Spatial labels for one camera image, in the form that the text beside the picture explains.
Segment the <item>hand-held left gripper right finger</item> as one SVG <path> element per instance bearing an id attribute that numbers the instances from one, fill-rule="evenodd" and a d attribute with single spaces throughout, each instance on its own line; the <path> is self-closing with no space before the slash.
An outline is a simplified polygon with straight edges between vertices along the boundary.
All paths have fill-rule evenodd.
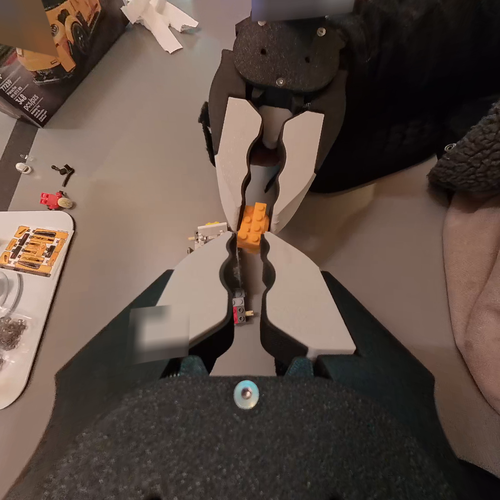
<path id="1" fill-rule="evenodd" d="M 276 360 L 350 355 L 354 341 L 320 268 L 267 232 L 261 243 L 263 283 L 260 341 Z"/>

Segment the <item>orange sticker sheet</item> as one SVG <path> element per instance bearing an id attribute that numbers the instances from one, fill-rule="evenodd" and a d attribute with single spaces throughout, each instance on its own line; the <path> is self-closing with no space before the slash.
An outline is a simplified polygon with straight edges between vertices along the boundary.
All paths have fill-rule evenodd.
<path id="1" fill-rule="evenodd" d="M 52 278 L 72 234 L 69 230 L 18 226 L 12 236 L 1 240 L 1 269 Z"/>

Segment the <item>person's beige hoodie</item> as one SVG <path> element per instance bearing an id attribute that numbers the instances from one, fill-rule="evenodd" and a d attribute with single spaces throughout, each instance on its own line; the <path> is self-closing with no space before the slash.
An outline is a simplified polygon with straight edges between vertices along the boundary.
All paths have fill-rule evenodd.
<path id="1" fill-rule="evenodd" d="M 453 196 L 443 227 L 443 259 L 456 346 L 499 413 L 499 195 Z"/>

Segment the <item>pile of dark small pieces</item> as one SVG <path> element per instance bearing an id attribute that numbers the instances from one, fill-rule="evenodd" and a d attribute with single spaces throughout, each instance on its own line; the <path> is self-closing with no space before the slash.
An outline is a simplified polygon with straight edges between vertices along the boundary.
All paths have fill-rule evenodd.
<path id="1" fill-rule="evenodd" d="M 17 347 L 28 323 L 21 318 L 1 316 L 1 349 L 10 351 Z"/>

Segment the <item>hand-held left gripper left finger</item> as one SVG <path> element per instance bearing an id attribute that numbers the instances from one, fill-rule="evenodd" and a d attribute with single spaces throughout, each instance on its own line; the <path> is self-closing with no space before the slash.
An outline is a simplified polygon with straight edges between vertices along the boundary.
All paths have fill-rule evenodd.
<path id="1" fill-rule="evenodd" d="M 213 335 L 231 315 L 223 270 L 230 261 L 234 236 L 225 232 L 186 256 L 173 270 L 158 300 L 158 306 L 187 314 L 189 346 Z"/>

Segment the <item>grey desk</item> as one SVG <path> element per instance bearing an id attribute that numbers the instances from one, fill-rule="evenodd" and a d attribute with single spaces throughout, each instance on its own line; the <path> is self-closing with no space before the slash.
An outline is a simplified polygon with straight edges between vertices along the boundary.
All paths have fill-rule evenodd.
<path id="1" fill-rule="evenodd" d="M 187 237 L 224 218 L 215 168 L 197 123 L 211 81 L 250 1 L 174 1 L 199 21 L 169 55 L 129 27 L 39 129 L 12 211 L 36 210 L 54 191 L 51 165 L 76 169 L 70 252 L 27 388 L 1 410 L 1 499 L 23 480 L 53 409 L 78 434 L 99 403 L 137 386 L 126 347 L 100 334 L 166 270 Z M 308 194 L 279 234 L 330 272 L 434 375 L 435 401 L 454 452 L 499 476 L 499 415 L 455 345 L 442 257 L 447 196 L 431 191 L 435 156 L 337 195 Z"/>

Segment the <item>white tray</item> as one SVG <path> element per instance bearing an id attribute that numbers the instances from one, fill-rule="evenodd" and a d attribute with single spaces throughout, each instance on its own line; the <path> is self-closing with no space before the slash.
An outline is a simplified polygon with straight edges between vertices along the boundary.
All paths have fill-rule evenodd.
<path id="1" fill-rule="evenodd" d="M 65 212 L 1 212 L 1 240 L 12 236 L 18 226 L 69 230 L 74 233 L 74 221 Z M 28 326 L 16 348 L 10 351 L 1 349 L 1 409 L 11 405 L 21 395 L 28 382 L 41 336 L 52 307 L 61 270 L 64 267 L 66 254 L 52 278 L 20 273 L 23 280 L 21 301 L 14 313 L 9 316 L 26 320 Z"/>

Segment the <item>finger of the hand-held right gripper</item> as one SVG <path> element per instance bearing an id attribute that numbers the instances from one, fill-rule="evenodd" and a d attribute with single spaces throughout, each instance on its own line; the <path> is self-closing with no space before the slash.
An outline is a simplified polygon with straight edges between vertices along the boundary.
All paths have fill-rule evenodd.
<path id="1" fill-rule="evenodd" d="M 249 153 L 262 132 L 262 118 L 246 99 L 229 97 L 218 153 L 218 191 L 228 226 L 237 231 L 249 178 Z"/>
<path id="2" fill-rule="evenodd" d="M 316 177 L 323 118 L 322 113 L 305 111 L 284 122 L 280 136 L 284 166 L 278 175 L 278 197 L 270 222 L 274 234 L 290 222 Z"/>

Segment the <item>red brick with wheel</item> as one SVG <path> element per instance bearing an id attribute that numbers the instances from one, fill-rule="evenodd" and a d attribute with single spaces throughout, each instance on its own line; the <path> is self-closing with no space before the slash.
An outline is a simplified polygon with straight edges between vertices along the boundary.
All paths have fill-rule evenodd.
<path id="1" fill-rule="evenodd" d="M 76 206 L 63 191 L 57 191 L 56 193 L 41 193 L 40 204 L 44 205 L 48 210 L 72 209 Z"/>

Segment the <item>yellow car toy set box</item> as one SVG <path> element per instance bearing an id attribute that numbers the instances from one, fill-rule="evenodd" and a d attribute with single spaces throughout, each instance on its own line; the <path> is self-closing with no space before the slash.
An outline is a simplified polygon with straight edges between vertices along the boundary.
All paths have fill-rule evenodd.
<path id="1" fill-rule="evenodd" d="M 42 1 L 58 55 L 1 45 L 1 113 L 43 128 L 124 33 L 124 1 Z"/>

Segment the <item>small black toy pieces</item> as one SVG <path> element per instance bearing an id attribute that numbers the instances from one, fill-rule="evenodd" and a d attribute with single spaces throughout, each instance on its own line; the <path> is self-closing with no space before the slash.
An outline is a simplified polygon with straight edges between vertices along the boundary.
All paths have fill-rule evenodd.
<path id="1" fill-rule="evenodd" d="M 64 177 L 62 187 L 67 187 L 70 178 L 75 173 L 74 168 L 69 165 L 64 165 L 63 167 L 57 167 L 56 165 L 51 165 L 51 169 L 58 172 L 61 176 Z"/>

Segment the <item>crumpled white paper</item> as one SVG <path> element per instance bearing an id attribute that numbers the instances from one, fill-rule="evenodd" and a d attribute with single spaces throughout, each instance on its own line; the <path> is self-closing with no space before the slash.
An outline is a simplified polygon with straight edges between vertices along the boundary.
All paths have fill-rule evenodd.
<path id="1" fill-rule="evenodd" d="M 130 23 L 147 28 L 170 54 L 183 48 L 171 28 L 183 33 L 198 27 L 198 21 L 168 1 L 123 1 L 121 10 Z"/>

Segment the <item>person's black fleece jacket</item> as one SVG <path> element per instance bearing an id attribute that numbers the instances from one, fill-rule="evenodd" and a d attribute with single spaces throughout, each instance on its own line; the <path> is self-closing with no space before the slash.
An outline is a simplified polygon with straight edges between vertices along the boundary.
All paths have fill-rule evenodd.
<path id="1" fill-rule="evenodd" d="M 428 173 L 432 187 L 475 197 L 499 195 L 498 99 L 449 146 Z"/>

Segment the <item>partly built brick car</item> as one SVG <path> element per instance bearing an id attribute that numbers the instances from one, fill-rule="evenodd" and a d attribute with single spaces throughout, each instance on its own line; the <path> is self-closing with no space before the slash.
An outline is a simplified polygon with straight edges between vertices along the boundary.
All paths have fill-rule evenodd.
<path id="1" fill-rule="evenodd" d="M 226 232 L 232 232 L 232 230 L 228 228 L 227 222 L 208 222 L 202 226 L 198 226 L 194 236 L 190 236 L 188 238 L 189 241 L 193 242 L 193 247 L 187 248 L 187 255 L 205 246 L 208 242 L 217 239 Z M 251 317 L 253 317 L 254 311 L 246 309 L 247 294 L 243 287 L 241 248 L 237 247 L 234 251 L 234 258 L 232 262 L 234 279 L 230 288 L 233 294 L 232 304 L 234 325 L 238 326 L 245 324 Z"/>

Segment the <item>orange toy brick assembly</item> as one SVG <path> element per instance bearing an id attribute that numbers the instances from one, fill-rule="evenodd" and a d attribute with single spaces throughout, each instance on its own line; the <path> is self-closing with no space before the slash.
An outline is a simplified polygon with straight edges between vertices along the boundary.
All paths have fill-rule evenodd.
<path id="1" fill-rule="evenodd" d="M 261 237 L 268 231 L 269 225 L 266 203 L 246 205 L 240 228 L 237 232 L 237 247 L 247 250 L 250 253 L 259 253 Z"/>

